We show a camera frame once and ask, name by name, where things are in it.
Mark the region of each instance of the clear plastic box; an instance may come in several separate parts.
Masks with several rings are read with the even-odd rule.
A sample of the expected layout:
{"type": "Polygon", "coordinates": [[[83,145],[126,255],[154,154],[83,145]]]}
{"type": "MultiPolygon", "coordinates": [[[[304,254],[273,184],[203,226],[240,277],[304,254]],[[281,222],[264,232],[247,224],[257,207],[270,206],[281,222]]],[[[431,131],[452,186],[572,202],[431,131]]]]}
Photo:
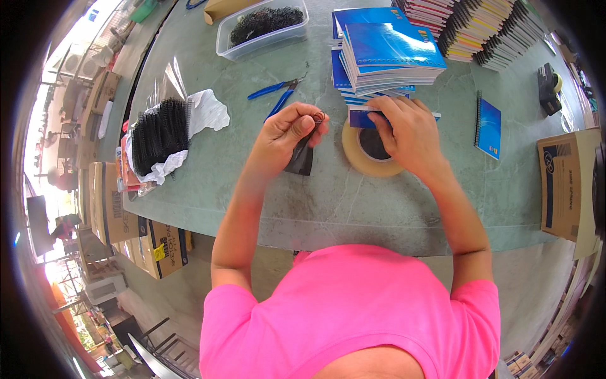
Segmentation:
{"type": "Polygon", "coordinates": [[[242,9],[233,15],[227,16],[219,24],[217,32],[217,43],[215,51],[218,56],[227,58],[230,61],[239,62],[252,56],[278,49],[285,45],[290,45],[295,42],[305,41],[307,39],[307,23],[309,15],[307,7],[303,0],[267,0],[255,4],[251,7],[242,9]],[[238,17],[247,15],[260,8],[283,8],[283,7],[298,7],[303,12],[303,22],[287,28],[276,30],[275,32],[267,33],[250,41],[239,44],[230,48],[230,35],[233,28],[238,23],[238,17]]]}

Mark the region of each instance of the plastic container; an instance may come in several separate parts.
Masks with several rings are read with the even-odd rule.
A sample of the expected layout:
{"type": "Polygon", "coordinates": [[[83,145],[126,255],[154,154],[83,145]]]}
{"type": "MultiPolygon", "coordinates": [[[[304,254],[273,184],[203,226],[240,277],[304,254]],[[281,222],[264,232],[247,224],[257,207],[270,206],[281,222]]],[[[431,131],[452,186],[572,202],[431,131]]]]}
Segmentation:
{"type": "Polygon", "coordinates": [[[140,24],[147,16],[150,15],[157,4],[158,2],[156,0],[143,0],[143,3],[141,3],[133,14],[130,15],[129,19],[137,24],[140,24]]]}
{"type": "Polygon", "coordinates": [[[293,44],[295,42],[305,41],[307,39],[308,22],[309,15],[307,14],[307,7],[305,6],[305,2],[303,0],[263,1],[251,7],[242,9],[240,12],[234,13],[233,15],[227,16],[223,21],[221,21],[219,24],[219,30],[217,32],[217,44],[215,52],[218,56],[227,58],[230,61],[239,62],[270,50],[293,44]],[[267,33],[230,48],[231,31],[238,23],[238,17],[245,16],[260,8],[283,8],[288,6],[301,9],[303,12],[302,23],[267,33]]]}

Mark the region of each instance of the air conditioner unit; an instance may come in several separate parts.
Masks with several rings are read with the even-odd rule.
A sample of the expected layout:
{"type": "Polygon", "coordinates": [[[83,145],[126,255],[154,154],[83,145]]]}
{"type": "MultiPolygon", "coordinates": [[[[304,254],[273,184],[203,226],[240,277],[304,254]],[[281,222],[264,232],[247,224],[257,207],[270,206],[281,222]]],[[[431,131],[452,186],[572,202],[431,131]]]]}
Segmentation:
{"type": "Polygon", "coordinates": [[[84,62],[81,62],[82,55],[70,53],[63,63],[61,73],[75,75],[78,67],[80,67],[78,78],[92,79],[97,73],[98,66],[91,58],[86,57],[84,59],[84,62]]]}
{"type": "Polygon", "coordinates": [[[81,59],[82,56],[79,54],[68,54],[65,62],[63,62],[63,67],[61,67],[61,72],[74,75],[81,59]]]}
{"type": "Polygon", "coordinates": [[[84,287],[88,300],[94,305],[113,299],[125,290],[126,284],[124,283],[122,274],[87,283],[84,287]]]}

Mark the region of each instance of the red shirt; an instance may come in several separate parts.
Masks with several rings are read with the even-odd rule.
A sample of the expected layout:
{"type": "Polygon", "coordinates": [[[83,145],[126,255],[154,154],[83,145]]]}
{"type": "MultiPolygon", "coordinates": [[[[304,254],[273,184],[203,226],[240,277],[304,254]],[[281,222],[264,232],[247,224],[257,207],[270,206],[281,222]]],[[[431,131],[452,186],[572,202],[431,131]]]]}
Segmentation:
{"type": "Polygon", "coordinates": [[[74,175],[76,174],[65,172],[57,179],[55,187],[63,191],[75,190],[77,186],[75,185],[74,175]]]}

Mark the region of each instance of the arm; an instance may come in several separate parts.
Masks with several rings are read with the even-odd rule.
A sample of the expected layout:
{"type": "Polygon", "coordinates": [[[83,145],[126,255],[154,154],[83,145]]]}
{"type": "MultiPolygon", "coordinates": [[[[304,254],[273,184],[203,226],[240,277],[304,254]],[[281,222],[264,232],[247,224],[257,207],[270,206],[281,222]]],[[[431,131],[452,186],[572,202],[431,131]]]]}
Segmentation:
{"type": "Polygon", "coordinates": [[[420,100],[386,96],[372,99],[389,119],[372,113],[385,151],[403,168],[421,179],[433,194],[446,239],[453,251],[452,292],[468,281],[493,280],[488,236],[465,196],[450,164],[440,151],[439,134],[431,111],[420,100]]]}
{"type": "MultiPolygon", "coordinates": [[[[297,143],[313,130],[311,116],[317,112],[321,111],[315,106],[296,102],[269,117],[263,125],[215,239],[210,266],[213,288],[235,284],[252,292],[250,265],[265,189],[286,167],[297,143]]],[[[308,146],[319,144],[321,136],[328,133],[328,120],[326,116],[308,146]]]]}

